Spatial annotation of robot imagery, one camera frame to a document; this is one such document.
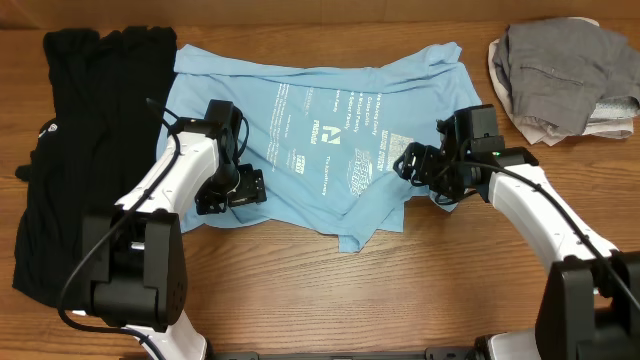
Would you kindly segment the light blue t-shirt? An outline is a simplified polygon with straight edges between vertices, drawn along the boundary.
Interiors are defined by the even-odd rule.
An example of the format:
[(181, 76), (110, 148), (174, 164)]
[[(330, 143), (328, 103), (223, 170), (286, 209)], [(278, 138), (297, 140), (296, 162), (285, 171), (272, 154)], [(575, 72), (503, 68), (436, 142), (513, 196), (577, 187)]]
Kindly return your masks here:
[(455, 43), (382, 67), (294, 68), (222, 57), (192, 45), (176, 54), (168, 120), (200, 118), (226, 100), (246, 118), (242, 161), (260, 169), (266, 200), (218, 215), (189, 210), (184, 231), (269, 219), (335, 235), (357, 252), (378, 230), (399, 232), (404, 205), (428, 189), (393, 169), (406, 147), (440, 141), (438, 120), (479, 97)]

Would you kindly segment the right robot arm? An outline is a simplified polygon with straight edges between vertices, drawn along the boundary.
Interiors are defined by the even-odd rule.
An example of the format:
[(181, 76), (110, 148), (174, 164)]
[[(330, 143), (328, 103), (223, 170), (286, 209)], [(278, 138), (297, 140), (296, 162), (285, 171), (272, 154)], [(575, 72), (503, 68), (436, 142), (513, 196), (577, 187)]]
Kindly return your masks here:
[(439, 205), (479, 195), (519, 231), (547, 282), (535, 326), (481, 336), (472, 347), (436, 348), (428, 359), (636, 359), (639, 254), (593, 231), (554, 190), (525, 148), (508, 148), (491, 105), (440, 120), (438, 147), (412, 142), (394, 171), (426, 186)]

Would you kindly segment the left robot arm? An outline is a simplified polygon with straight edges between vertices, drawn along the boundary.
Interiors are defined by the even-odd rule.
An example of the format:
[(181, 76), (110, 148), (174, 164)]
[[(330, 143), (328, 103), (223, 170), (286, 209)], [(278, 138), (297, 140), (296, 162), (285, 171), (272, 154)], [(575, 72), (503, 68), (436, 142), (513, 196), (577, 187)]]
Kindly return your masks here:
[(266, 201), (260, 170), (241, 164), (248, 123), (223, 100), (201, 119), (175, 117), (161, 157), (129, 193), (82, 224), (77, 284), (83, 312), (134, 337), (152, 359), (211, 359), (210, 342), (184, 310), (187, 269), (181, 222), (194, 209), (221, 214)]

